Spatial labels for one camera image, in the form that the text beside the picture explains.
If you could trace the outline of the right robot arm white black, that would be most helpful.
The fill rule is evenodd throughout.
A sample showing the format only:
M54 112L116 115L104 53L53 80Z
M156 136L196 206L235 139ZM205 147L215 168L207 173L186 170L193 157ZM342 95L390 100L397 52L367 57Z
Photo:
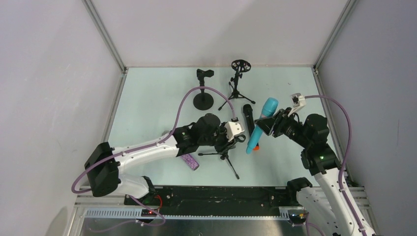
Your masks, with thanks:
M287 183L294 195L319 224L327 236L374 236L375 230L360 212L344 178L340 178L342 166L328 141L327 118L310 114L304 123L295 120L290 108L280 109L274 116L255 120L257 128L266 135L284 135L300 145L301 161L319 184L325 195L321 199L306 178Z

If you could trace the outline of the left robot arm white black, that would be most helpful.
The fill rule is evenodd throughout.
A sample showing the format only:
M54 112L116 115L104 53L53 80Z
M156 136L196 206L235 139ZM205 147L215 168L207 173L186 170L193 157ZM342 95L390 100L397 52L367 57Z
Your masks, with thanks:
M196 122L175 128L162 137L132 147L110 147L100 143L85 163L90 190L94 197L122 193L136 199L150 193L153 184L149 177L136 177L128 169L165 158L181 157L207 146L227 159L228 151L244 142L244 127L233 119L221 122L214 114L206 114Z

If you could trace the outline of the small black tripod stand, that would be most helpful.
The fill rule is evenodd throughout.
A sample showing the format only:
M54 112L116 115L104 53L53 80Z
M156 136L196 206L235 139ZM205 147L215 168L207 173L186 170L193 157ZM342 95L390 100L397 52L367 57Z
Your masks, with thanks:
M212 153L198 153L199 156L204 155L219 155L221 160L226 160L231 167L235 177L240 179L236 170L234 169L232 162L229 158L229 151L236 148L237 143L243 143L246 140L246 136L241 134L235 137L231 142L228 142L226 135L218 136L214 143L215 152Z

